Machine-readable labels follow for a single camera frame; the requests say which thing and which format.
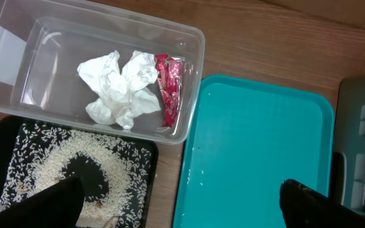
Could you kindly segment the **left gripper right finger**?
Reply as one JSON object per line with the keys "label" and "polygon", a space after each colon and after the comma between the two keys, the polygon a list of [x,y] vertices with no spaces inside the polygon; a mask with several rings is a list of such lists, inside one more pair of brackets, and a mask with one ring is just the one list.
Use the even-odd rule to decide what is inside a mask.
{"label": "left gripper right finger", "polygon": [[294,179],[281,184],[279,206],[287,228],[365,228],[365,216]]}

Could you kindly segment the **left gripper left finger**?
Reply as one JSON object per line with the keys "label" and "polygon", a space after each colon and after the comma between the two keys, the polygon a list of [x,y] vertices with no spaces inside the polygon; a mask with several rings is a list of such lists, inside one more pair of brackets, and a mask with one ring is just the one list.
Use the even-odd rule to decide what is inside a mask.
{"label": "left gripper left finger", "polygon": [[0,227],[75,227],[84,198],[80,179],[67,178],[0,212]]}

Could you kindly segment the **red wrapper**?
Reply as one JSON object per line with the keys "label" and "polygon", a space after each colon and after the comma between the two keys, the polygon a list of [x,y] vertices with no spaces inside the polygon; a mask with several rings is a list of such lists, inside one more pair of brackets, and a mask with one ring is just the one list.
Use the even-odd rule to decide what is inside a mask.
{"label": "red wrapper", "polygon": [[184,59],[168,54],[156,54],[155,62],[155,68],[158,71],[157,82],[165,106],[163,126],[172,127],[176,122],[179,109]]}

